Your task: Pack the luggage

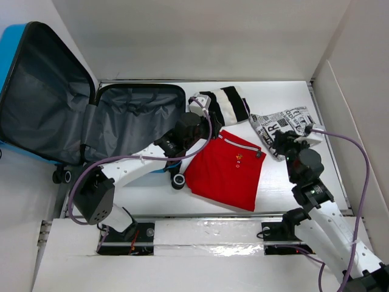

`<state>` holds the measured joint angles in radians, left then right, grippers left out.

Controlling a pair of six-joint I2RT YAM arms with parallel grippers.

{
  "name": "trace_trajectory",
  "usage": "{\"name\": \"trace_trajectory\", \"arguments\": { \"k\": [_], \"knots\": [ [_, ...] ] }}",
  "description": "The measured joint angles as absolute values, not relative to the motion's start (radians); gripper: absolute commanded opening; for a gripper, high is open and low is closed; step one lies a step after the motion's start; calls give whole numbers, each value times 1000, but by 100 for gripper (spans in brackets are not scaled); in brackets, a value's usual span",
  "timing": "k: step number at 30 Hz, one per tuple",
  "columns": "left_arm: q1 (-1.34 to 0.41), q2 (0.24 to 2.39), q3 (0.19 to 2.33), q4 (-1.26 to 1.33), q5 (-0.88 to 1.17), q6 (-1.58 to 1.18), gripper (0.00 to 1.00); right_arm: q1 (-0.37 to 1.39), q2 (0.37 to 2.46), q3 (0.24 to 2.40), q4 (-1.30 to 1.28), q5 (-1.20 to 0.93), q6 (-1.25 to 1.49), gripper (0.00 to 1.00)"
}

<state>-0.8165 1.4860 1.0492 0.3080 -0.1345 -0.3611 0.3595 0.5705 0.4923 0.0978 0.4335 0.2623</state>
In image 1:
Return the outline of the newspaper print cloth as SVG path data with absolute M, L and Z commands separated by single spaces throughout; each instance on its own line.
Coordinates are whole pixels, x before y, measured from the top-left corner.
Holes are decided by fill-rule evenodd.
M 284 160 L 284 156 L 279 155 L 277 151 L 272 148 L 275 132 L 277 130 L 282 132 L 294 131 L 300 136 L 303 136 L 305 127 L 315 123 L 305 106 L 298 106 L 293 109 L 286 109 L 264 116 L 250 114 L 249 122 L 262 143 L 267 147 L 269 153 L 277 161 Z

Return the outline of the black white striped sweater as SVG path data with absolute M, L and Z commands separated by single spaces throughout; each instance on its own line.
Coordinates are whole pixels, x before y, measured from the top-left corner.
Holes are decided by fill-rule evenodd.
M 241 96 L 235 86 L 219 88 L 213 91 L 200 91 L 194 94 L 195 98 L 207 97 L 207 109 L 216 116 L 216 120 L 228 127 L 249 119 L 250 108 L 246 99 Z

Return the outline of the red polo shirt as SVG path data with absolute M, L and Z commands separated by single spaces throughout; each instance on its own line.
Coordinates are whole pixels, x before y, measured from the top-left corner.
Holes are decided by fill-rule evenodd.
M 186 185 L 195 195 L 253 212 L 265 158 L 261 147 L 222 130 L 186 168 Z

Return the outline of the blue kids suitcase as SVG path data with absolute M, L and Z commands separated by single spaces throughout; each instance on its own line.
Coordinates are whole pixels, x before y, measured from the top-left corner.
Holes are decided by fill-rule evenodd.
M 185 104 L 177 85 L 96 89 L 47 24 L 14 24 L 1 36 L 1 141 L 54 164 L 141 151 L 175 126 Z

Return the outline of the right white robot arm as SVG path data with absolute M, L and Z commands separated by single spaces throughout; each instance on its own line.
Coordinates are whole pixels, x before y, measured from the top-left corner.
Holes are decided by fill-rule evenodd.
M 281 232 L 306 243 L 338 280 L 339 291 L 388 291 L 388 265 L 358 238 L 359 220 L 350 226 L 320 179 L 321 156 L 308 137 L 275 132 L 272 148 L 285 157 L 299 207 L 283 215 Z

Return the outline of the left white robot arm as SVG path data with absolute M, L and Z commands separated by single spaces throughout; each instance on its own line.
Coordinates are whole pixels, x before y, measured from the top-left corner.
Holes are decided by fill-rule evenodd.
M 172 188 L 181 190 L 185 177 L 181 163 L 187 151 L 200 139 L 218 136 L 222 125 L 215 113 L 184 113 L 173 129 L 145 149 L 130 156 L 109 158 L 90 164 L 72 189 L 72 203 L 88 225 L 101 226 L 116 240 L 130 242 L 136 235 L 137 222 L 114 202 L 115 191 L 154 171 L 170 173 Z

